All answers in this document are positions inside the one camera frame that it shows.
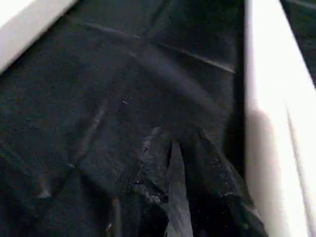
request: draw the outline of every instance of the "black fabric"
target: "black fabric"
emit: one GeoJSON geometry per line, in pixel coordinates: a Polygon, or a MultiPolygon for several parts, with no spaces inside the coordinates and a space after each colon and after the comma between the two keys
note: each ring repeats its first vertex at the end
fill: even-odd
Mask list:
{"type": "Polygon", "coordinates": [[[0,76],[0,233],[176,236],[180,160],[194,236],[266,236],[237,174],[243,16],[229,0],[82,0],[63,16],[0,76]]]}

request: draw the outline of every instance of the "white plastic edge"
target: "white plastic edge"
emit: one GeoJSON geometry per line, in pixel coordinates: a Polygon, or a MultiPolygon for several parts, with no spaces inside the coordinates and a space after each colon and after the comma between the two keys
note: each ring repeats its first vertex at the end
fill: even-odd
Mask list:
{"type": "Polygon", "coordinates": [[[300,88],[306,68],[302,69],[303,58],[298,57],[278,0],[247,1],[245,51],[246,182],[250,195],[269,236],[308,237],[311,233],[297,167],[297,144],[291,131],[302,132],[295,110],[298,102],[292,103],[298,95],[295,86],[300,96],[306,90],[311,93],[314,87],[303,82],[305,86],[300,88]],[[295,114],[295,121],[288,114],[295,114]]]}
{"type": "Polygon", "coordinates": [[[0,73],[76,0],[10,0],[0,3],[0,73]]]}
{"type": "MultiPolygon", "coordinates": [[[[280,4],[276,11],[281,15],[280,4]]],[[[278,34],[286,37],[275,39],[275,47],[283,60],[282,84],[293,148],[304,196],[306,214],[311,236],[316,236],[316,90],[304,58],[285,17],[280,17],[278,34]]]]}

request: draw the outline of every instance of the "white surface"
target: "white surface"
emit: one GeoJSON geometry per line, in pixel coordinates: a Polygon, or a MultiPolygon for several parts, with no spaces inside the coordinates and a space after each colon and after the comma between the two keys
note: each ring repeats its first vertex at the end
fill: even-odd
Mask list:
{"type": "Polygon", "coordinates": [[[0,72],[76,0],[9,0],[0,3],[0,72]]]}
{"type": "Polygon", "coordinates": [[[270,237],[311,236],[315,89],[279,1],[249,0],[246,17],[249,192],[270,237]]]}

